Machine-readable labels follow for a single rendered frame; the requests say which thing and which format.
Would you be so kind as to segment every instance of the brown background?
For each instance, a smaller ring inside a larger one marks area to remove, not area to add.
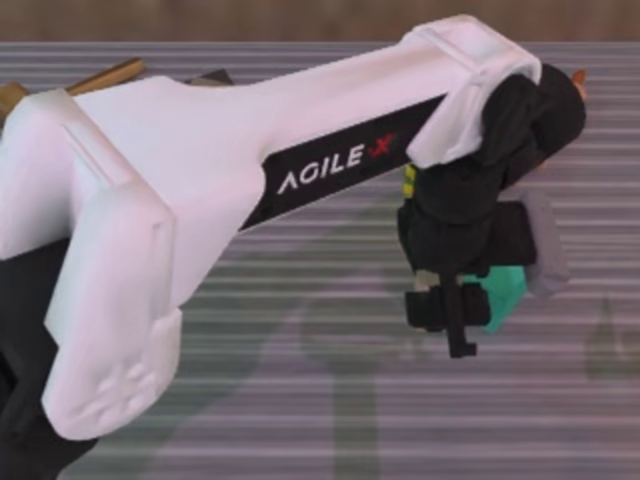
[[[0,40],[395,40],[457,13],[515,40],[640,40],[638,0],[2,0]]]

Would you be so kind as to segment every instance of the gray block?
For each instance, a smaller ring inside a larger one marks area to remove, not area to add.
[[[525,190],[519,197],[527,209],[538,252],[536,263],[525,268],[529,292],[548,298],[564,290],[571,278],[560,233],[546,195]]]

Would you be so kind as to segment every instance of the black label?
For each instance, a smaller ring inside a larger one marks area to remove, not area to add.
[[[265,192],[241,230],[409,163],[407,147],[444,96],[273,153]]]

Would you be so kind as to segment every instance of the white casing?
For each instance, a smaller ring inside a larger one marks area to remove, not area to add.
[[[269,154],[447,94],[409,147],[420,168],[474,151],[488,95],[540,61],[468,16],[250,86],[152,77],[25,98],[0,148],[0,257],[72,234],[46,326],[42,401],[70,440],[151,406],[179,360],[180,306],[258,204]]]

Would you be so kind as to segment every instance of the turquoise block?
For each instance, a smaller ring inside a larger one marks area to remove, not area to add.
[[[465,275],[463,281],[478,282],[487,291],[491,321],[484,330],[488,333],[498,331],[527,293],[527,279],[524,268],[520,266],[493,267],[485,278]]]

